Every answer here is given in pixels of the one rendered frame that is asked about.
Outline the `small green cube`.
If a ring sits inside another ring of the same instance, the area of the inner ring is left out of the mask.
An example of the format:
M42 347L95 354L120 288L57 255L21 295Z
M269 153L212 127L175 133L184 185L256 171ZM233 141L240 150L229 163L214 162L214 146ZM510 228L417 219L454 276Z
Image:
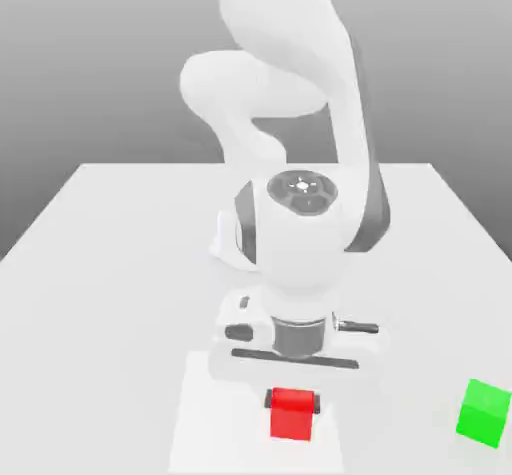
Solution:
M497 449L507 422L512 393L470 379L461 404L456 432Z

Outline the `small red cube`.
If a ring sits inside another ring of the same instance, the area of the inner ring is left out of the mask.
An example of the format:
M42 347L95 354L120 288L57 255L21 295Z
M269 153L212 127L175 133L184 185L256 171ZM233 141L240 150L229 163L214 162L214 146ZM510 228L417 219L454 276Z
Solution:
M315 393L274 387L270 401L270 435L279 439L310 441Z

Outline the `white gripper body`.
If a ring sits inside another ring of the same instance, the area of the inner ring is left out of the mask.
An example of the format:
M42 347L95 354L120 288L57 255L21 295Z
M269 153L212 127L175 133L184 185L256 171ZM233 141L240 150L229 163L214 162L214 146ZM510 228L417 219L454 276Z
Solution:
M255 388L283 387L336 393L375 378L385 360L382 337L335 337L309 357L293 359L266 344L214 340L208 368L217 380L248 383Z

